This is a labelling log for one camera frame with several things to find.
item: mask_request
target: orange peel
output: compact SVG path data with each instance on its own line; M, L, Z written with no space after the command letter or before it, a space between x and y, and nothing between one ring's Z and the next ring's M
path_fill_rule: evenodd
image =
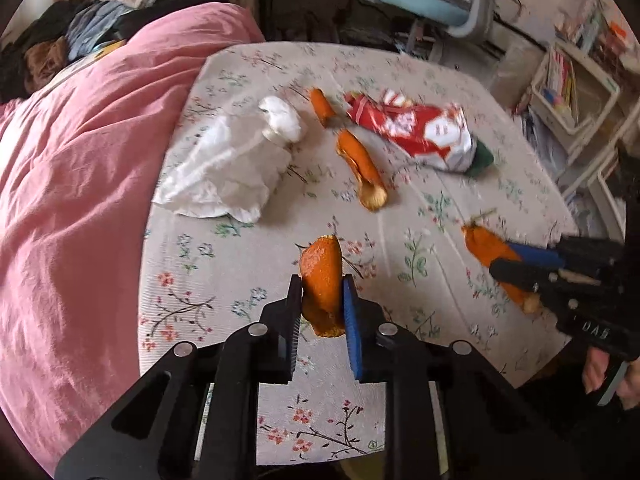
M342 251L334 235L321 236L300 256L302 316L320 337L344 334Z
M329 119L335 117L334 109L332 108L327 98L324 97L322 90L319 88L312 88L309 91L309 100L311 101L314 112L318 117L318 121L320 121L322 127L325 128L329 122Z
M462 232L465 235L466 248L487 269L496 258L504 258L516 262L521 261L518 254L500 237L483 226L466 224L462 226ZM510 283L500 283L500 286L513 303L517 304L525 314L533 314L542 306L539 294L526 292Z
M360 203L370 211L385 205L388 195L380 174L367 149L349 130L340 131L335 151L347 162L358 181Z

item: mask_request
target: human hand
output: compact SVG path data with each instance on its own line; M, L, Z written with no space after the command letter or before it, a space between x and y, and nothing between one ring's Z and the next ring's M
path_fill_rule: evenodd
M587 394L602 386L607 366L609 366L609 354L597 348L589 348L587 361L582 371L582 383ZM629 365L625 378L622 379L616 393L625 410L630 410L640 404L640 359Z

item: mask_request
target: light blue chair seat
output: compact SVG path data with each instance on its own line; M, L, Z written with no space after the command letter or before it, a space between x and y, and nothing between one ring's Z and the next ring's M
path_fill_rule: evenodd
M408 10L447 27L459 27L466 23L469 13L444 0L379 0L400 9Z

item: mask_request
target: pile of clothes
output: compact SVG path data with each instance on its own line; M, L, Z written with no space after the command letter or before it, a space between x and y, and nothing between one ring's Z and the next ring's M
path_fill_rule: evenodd
M229 0L64 0L55 2L0 53L0 104L26 99L68 64L176 10Z

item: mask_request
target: brown cloth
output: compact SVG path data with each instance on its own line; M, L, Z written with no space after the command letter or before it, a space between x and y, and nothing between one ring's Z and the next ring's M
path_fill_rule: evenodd
M25 52L27 74L24 77L24 88L29 94L44 88L66 66L67 51L63 36L57 41L39 43Z

